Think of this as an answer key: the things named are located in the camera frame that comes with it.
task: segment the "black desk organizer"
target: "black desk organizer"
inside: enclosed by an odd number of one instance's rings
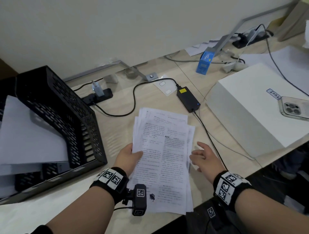
[[[64,137],[71,170],[58,173],[55,163],[45,163],[42,173],[17,174],[18,193],[0,198],[0,205],[24,201],[107,164],[94,111],[48,66],[0,81],[0,121],[7,95],[18,97]]]

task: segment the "wall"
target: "wall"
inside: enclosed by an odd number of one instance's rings
[[[292,0],[0,0],[0,58],[61,78],[107,63],[136,65],[228,34]]]

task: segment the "table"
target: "table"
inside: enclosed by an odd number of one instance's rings
[[[302,34],[283,43],[276,42],[276,39],[273,38],[270,40],[271,50],[283,48],[288,44],[302,45],[304,41],[303,37],[304,36]],[[242,49],[237,50],[232,48],[231,45],[227,45],[225,47],[225,49],[228,48],[236,50],[238,53],[239,51],[242,51]],[[262,41],[248,47],[246,53],[259,53],[263,52],[265,49],[266,43]],[[187,60],[198,59],[200,55],[189,57],[189,55],[182,50],[171,56],[174,59]],[[197,62],[175,63],[161,57],[140,66],[139,70],[144,74],[155,71],[159,77],[166,74],[167,76],[175,79],[180,86],[187,86],[193,95],[200,102],[202,102],[203,96],[208,92],[208,90],[217,80],[225,77],[226,74],[220,70],[221,65],[212,64],[207,75],[203,76],[195,72],[196,66]],[[133,108],[133,87],[141,82],[141,78],[138,77],[136,79],[128,79],[125,76],[124,71],[118,72],[117,75],[119,77],[118,84],[106,84],[104,81],[99,81],[103,88],[111,88],[114,93],[113,98],[99,103],[99,106],[107,113],[120,115],[128,113]],[[95,77],[95,74],[93,74],[92,78],[98,79],[100,76]],[[88,95],[90,91],[91,86],[86,86],[77,91],[77,94],[80,97],[84,97]],[[207,138],[203,127],[193,114],[189,114],[186,111],[176,97],[176,93],[166,97],[155,85],[145,84],[139,86],[136,89],[135,94],[136,109],[131,115],[126,117],[109,117],[102,114],[96,107],[93,107],[97,116],[103,145],[108,159],[108,165],[106,165],[106,167],[111,167],[119,150],[126,144],[132,142],[134,117],[138,116],[138,111],[141,107],[162,109],[188,115],[188,124],[196,127],[193,149],[197,148],[197,141],[202,141],[210,145],[210,141]],[[209,132],[214,135],[216,139],[234,151],[247,155],[242,147],[233,139],[218,119],[212,114],[210,109],[205,105],[205,102],[201,105],[201,118]],[[268,165],[298,146],[295,145],[278,152],[260,156],[257,158],[257,161],[253,161],[245,156],[231,151],[215,140],[214,143],[228,169],[240,174],[243,177],[251,175],[259,170],[261,166],[264,167]],[[93,178],[100,171],[101,169],[97,169],[89,172],[82,177],[69,181],[45,193],[39,194],[38,196],[25,202],[0,206],[0,227],[2,229],[2,233],[32,232],[38,225],[47,223],[82,193],[84,193],[89,188]],[[212,185],[201,173],[197,172],[193,168],[190,170],[190,185],[194,207],[207,201],[213,196]],[[146,214],[143,217],[134,217],[131,215],[129,210],[119,210],[114,212],[106,233],[152,233],[179,216],[180,215],[173,213],[157,213]]]

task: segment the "small blue box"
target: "small blue box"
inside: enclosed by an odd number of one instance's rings
[[[196,72],[200,73],[202,75],[206,75],[208,68],[209,68],[209,65],[211,64],[211,61],[214,58],[214,52],[207,51],[207,49],[203,53],[200,61],[198,62],[198,66],[197,66],[197,69],[196,69]]]

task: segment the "wristband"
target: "wristband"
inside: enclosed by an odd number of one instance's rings
[[[111,194],[115,205],[125,199],[129,179],[125,171],[119,167],[107,168],[101,171],[90,186],[98,186]]]
[[[214,179],[214,197],[227,210],[235,212],[235,202],[245,189],[253,189],[248,180],[229,171],[219,173]]]

